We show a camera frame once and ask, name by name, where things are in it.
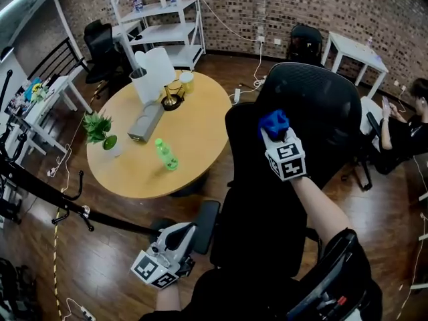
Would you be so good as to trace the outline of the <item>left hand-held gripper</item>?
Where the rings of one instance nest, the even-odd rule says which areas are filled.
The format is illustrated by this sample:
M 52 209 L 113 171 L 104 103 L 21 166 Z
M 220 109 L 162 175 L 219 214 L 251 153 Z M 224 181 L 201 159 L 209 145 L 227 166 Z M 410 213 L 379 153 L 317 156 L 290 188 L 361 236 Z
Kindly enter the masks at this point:
M 191 259 L 197 226 L 176 223 L 161 229 L 146 251 L 141 251 L 130 271 L 143 283 L 163 290 L 188 276 L 195 265 Z

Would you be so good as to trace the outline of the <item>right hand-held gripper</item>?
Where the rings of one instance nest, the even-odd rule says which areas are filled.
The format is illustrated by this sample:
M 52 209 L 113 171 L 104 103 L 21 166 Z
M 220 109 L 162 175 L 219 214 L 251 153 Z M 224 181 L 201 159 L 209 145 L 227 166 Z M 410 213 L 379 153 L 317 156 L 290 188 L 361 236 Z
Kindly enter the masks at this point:
M 306 175 L 306 155 L 301 140 L 292 128 L 288 128 L 282 141 L 272 141 L 263 128 L 261 135 L 270 168 L 282 181 Z

